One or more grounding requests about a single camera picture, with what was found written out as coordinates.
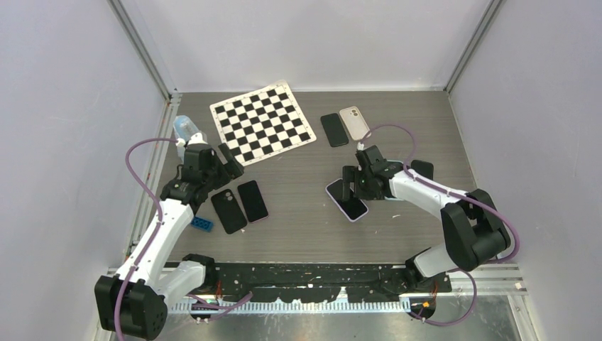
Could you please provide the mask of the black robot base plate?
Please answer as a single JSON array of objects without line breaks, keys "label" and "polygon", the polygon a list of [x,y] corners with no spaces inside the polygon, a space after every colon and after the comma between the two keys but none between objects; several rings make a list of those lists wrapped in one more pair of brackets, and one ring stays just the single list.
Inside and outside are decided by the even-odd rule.
[{"label": "black robot base plate", "polygon": [[394,264],[250,264],[217,263],[196,295],[241,300],[251,293],[254,303],[323,303],[345,293],[350,303],[396,301],[406,293],[449,293],[446,274],[414,280],[404,266]]}]

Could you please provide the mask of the beige phone case with ring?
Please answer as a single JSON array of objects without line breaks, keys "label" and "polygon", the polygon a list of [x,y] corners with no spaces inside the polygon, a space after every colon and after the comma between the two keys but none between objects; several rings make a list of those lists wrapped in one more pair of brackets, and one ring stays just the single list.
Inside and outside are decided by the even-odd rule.
[{"label": "beige phone case with ring", "polygon": [[352,140],[360,141],[365,136],[371,136],[370,128],[358,107],[352,106],[341,109],[339,116]]}]

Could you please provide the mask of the purple edged phone from case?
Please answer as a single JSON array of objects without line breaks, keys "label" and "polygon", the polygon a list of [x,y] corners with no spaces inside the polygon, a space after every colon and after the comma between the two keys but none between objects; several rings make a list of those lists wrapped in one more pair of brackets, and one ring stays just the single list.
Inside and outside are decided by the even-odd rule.
[{"label": "purple edged phone from case", "polygon": [[237,190],[246,218],[250,223],[264,220],[269,216],[260,188],[255,180],[238,185]]}]

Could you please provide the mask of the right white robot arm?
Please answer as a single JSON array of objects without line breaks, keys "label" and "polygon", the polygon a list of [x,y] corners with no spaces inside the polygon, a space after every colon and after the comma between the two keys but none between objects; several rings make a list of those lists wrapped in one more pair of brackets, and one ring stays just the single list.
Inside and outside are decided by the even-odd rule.
[{"label": "right white robot arm", "polygon": [[377,146],[358,150],[356,159],[356,166],[342,168],[342,188],[336,193],[342,202],[401,200],[442,223],[443,244],[405,262],[404,281],[412,290],[424,291],[435,276],[451,270],[472,271],[510,248],[508,228],[486,191],[443,186],[434,181],[431,163],[390,161]]}]

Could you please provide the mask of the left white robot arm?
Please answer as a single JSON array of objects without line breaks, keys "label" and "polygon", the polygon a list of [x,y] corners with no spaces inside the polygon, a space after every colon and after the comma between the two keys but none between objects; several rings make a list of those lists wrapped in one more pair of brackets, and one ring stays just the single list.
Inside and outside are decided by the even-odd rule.
[{"label": "left white robot arm", "polygon": [[243,175],[243,166],[226,144],[214,150],[206,142],[187,142],[176,176],[153,196],[156,211],[148,229],[113,276],[100,276],[94,287],[101,327],[118,340],[154,340],[168,311],[187,294],[211,293],[218,283],[215,261],[190,254],[168,275],[163,267],[176,241],[209,194]]}]

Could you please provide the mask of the black phone from case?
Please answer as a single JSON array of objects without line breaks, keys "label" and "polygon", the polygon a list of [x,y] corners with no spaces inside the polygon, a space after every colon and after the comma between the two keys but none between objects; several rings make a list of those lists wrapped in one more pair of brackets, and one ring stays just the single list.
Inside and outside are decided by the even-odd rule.
[{"label": "black phone from case", "polygon": [[337,113],[326,114],[320,117],[329,145],[332,148],[347,145],[349,137]]}]

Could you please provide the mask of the lilac cased phone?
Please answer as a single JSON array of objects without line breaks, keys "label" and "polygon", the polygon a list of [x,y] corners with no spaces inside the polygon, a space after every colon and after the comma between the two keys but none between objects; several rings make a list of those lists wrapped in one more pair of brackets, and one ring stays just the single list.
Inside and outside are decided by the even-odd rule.
[{"label": "lilac cased phone", "polygon": [[354,192],[352,190],[350,191],[351,198],[347,201],[342,200],[342,179],[337,179],[334,182],[328,184],[325,190],[328,196],[331,198],[331,200],[339,208],[339,210],[343,213],[343,215],[347,218],[348,221],[356,222],[368,214],[368,207],[362,200],[354,197]]}]

